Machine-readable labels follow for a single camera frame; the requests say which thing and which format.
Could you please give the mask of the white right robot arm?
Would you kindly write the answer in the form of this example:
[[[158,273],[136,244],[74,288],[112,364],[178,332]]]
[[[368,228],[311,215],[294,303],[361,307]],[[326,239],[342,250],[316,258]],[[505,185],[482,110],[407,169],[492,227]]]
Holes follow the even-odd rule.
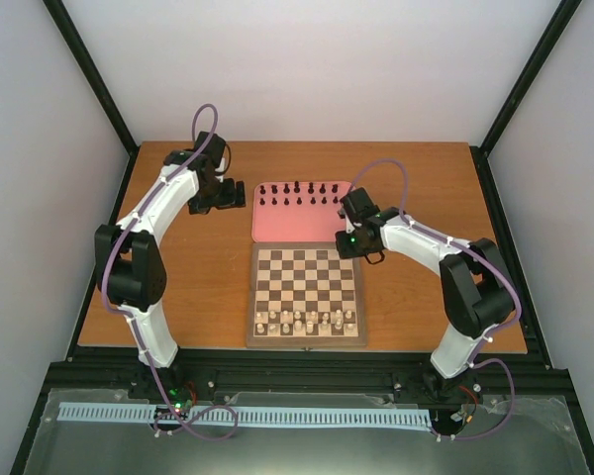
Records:
[[[411,258],[440,277],[448,324],[430,361],[443,379],[473,366],[484,342],[511,316],[521,315],[521,302],[497,245],[490,239],[455,238],[414,220],[397,208],[381,210],[357,188],[341,198],[346,228],[336,233],[340,257],[384,260],[384,252]]]

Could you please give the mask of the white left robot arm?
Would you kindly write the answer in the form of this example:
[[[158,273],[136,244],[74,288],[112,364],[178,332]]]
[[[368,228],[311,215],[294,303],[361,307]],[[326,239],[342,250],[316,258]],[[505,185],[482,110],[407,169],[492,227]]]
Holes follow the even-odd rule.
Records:
[[[136,207],[95,232],[95,274],[102,302],[124,317],[139,360],[156,369],[150,383],[164,398],[179,396],[186,374],[172,364],[178,352],[164,315],[167,274],[159,245],[181,209],[192,215],[242,208],[245,185],[225,176],[231,150],[220,136],[201,132],[192,148],[176,149]]]

